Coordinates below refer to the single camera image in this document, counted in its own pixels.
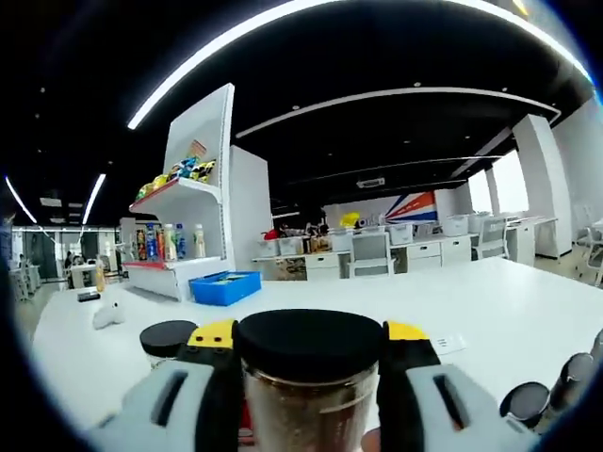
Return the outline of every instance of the led light strip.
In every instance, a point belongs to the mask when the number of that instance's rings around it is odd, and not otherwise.
[[[92,205],[94,204],[94,200],[96,200],[96,195],[98,195],[98,190],[101,189],[101,185],[105,181],[105,178],[106,178],[106,174],[99,175],[98,179],[96,180],[96,184],[94,184],[94,188],[92,189],[92,193],[90,194],[90,199],[86,203],[86,212],[84,213],[84,220],[82,221],[82,232],[81,232],[81,234],[84,233],[84,225],[88,221],[88,215],[90,214],[90,210],[92,209]]]
[[[10,183],[10,179],[8,178],[8,176],[5,176],[4,180],[7,181],[7,186],[8,186],[8,189],[10,190],[10,193],[12,193],[12,196],[19,203],[19,205],[21,206],[23,211],[27,214],[29,219],[31,219],[35,224],[38,224],[38,222],[36,221],[34,216],[31,215],[31,212],[29,212],[29,210],[27,210],[27,207],[25,207],[25,204],[23,204],[23,201],[21,201],[21,198],[19,197],[19,195],[17,194],[15,189],[12,187],[12,184]]]
[[[292,0],[279,7],[275,7],[264,11],[257,16],[248,19],[247,21],[231,28],[225,33],[221,34],[214,40],[210,41],[207,45],[202,47],[197,53],[191,56],[183,64],[178,67],[173,73],[166,78],[161,85],[151,94],[151,96],[142,104],[139,110],[135,113],[134,117],[128,122],[128,128],[136,129],[142,120],[151,112],[153,107],[174,87],[180,80],[182,80],[188,73],[199,66],[206,59],[214,55],[220,49],[226,47],[228,44],[238,40],[239,38],[251,33],[257,28],[260,28],[266,24],[274,22],[285,16],[294,14],[296,12],[317,7],[320,5],[326,5],[334,2],[341,2],[346,0]],[[488,14],[497,16],[511,24],[517,25],[523,28],[532,36],[540,40],[541,42],[548,45],[555,52],[569,61],[586,79],[593,83],[593,79],[588,74],[584,66],[565,49],[561,44],[556,42],[550,35],[545,33],[543,30],[530,24],[521,17],[516,16],[510,11],[491,5],[490,3],[484,2],[483,0],[441,0],[456,3],[458,5],[464,5],[470,8],[476,8]]]

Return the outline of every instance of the blue tray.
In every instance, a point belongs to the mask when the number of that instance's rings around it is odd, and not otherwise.
[[[244,276],[227,284],[216,283],[231,275]],[[262,288],[259,271],[223,271],[188,282],[195,302],[211,306],[230,306]]]

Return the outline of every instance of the chair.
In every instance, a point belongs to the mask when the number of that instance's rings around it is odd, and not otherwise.
[[[350,278],[393,275],[388,233],[355,234],[351,238]]]
[[[507,220],[505,218],[486,218],[481,224],[478,245],[473,247],[476,259],[503,256],[509,259],[507,249]]]
[[[582,252],[582,260],[576,270],[579,271],[579,278],[584,275],[586,268],[596,270],[595,285],[598,287],[603,278],[601,265],[603,264],[603,239],[601,232],[590,226],[586,227],[586,249]]]

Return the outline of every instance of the black ceiling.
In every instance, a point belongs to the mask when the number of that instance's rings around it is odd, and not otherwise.
[[[569,63],[496,17],[434,0],[348,1],[297,13],[236,41],[131,131],[127,122],[174,67],[223,30],[282,1],[33,3],[38,7],[2,16],[7,40],[17,44],[5,58],[15,70],[3,74],[11,86],[11,101],[3,105],[11,121],[2,163],[44,224],[55,209],[42,207],[40,196],[85,202],[100,172],[107,179],[89,224],[117,224],[139,187],[161,171],[170,122],[228,82],[236,87],[232,141],[269,161],[279,211],[454,186],[491,161],[455,177],[463,160],[412,162],[475,155],[528,113],[553,117],[498,97],[414,93],[328,106],[236,138],[293,105],[418,82],[507,89],[555,104],[560,121],[591,95]],[[586,53],[595,54],[588,47]],[[512,146],[509,137],[492,154]],[[385,178],[381,191],[356,187],[372,177]],[[17,222],[28,219],[20,214]]]

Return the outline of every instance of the white shelf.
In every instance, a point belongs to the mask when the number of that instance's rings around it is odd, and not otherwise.
[[[190,198],[200,199],[203,196],[218,204],[222,203],[219,187],[186,178],[177,178],[131,204],[130,212],[157,216],[157,213],[171,209],[174,202],[182,203]]]

